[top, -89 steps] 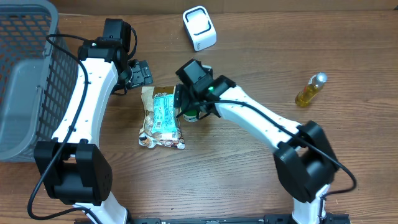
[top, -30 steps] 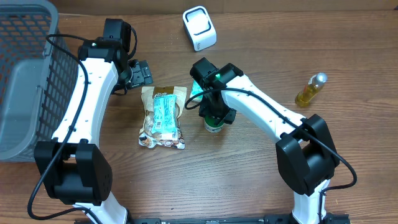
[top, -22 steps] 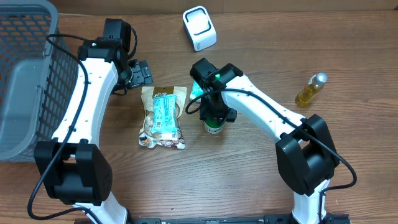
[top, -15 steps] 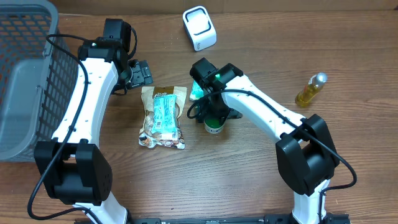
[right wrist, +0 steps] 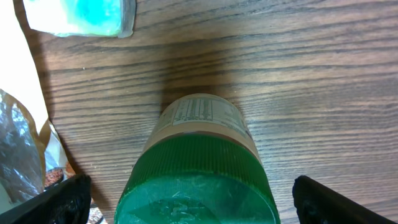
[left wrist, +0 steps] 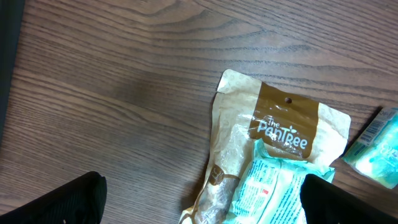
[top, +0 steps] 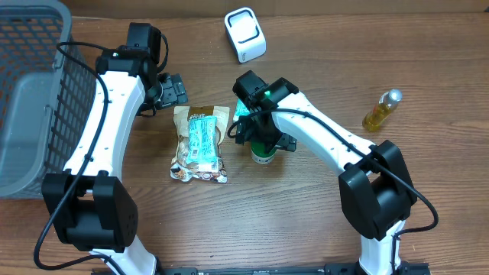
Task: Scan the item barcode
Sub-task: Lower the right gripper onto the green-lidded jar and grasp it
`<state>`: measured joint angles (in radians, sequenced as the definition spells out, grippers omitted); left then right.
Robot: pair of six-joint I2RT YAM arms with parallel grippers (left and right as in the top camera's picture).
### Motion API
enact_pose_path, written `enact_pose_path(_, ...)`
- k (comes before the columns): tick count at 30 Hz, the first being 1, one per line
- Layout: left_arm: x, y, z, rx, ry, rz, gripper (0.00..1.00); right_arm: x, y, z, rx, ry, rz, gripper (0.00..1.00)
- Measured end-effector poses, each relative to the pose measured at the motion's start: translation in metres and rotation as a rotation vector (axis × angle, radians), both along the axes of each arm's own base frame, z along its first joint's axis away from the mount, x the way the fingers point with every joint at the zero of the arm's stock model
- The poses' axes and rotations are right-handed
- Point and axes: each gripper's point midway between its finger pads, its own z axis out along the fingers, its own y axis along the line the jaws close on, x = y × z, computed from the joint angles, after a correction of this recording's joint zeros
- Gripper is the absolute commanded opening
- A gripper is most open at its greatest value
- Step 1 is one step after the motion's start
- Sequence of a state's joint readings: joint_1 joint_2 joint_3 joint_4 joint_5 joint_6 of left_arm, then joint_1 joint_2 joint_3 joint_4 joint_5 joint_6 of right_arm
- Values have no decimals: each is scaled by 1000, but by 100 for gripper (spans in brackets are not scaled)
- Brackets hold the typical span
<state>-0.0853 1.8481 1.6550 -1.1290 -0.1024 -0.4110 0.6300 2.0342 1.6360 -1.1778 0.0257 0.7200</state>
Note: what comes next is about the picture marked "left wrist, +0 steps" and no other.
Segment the mint green snack packet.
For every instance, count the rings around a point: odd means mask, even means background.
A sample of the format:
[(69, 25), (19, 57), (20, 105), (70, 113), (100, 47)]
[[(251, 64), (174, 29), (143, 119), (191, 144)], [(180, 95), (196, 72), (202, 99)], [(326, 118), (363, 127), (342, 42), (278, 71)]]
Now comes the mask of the mint green snack packet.
[(313, 174), (332, 182), (335, 169), (308, 161), (268, 154), (263, 140), (254, 142), (252, 161), (234, 191), (224, 223), (306, 223), (300, 201), (305, 176)]

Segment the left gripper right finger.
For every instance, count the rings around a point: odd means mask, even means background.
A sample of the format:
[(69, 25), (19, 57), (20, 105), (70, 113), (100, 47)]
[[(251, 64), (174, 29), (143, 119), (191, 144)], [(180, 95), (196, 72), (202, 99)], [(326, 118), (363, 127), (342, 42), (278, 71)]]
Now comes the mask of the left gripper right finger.
[(397, 224), (397, 219), (324, 179), (308, 174), (300, 189), (308, 224)]

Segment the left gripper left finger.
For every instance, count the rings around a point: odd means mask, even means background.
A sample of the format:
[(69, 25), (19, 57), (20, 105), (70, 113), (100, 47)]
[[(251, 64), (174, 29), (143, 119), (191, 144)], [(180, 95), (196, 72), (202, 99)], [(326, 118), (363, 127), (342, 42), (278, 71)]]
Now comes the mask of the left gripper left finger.
[(1, 224), (99, 224), (106, 197), (106, 178), (90, 171), (1, 215)]

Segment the small teal tissue pack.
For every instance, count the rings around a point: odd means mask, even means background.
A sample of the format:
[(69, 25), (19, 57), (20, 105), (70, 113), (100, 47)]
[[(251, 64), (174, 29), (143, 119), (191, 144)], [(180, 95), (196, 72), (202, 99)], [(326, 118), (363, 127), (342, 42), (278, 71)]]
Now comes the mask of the small teal tissue pack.
[(383, 108), (348, 149), (343, 160), (388, 189), (397, 186), (397, 108)]

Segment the brown nut pouch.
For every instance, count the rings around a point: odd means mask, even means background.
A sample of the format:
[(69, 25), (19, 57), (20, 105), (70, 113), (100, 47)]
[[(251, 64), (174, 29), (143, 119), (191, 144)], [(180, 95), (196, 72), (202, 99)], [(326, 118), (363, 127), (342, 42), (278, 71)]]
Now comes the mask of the brown nut pouch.
[(212, 106), (205, 182), (181, 223), (224, 223), (254, 142), (268, 154), (332, 167), (348, 142), (350, 116), (234, 70), (223, 72)]

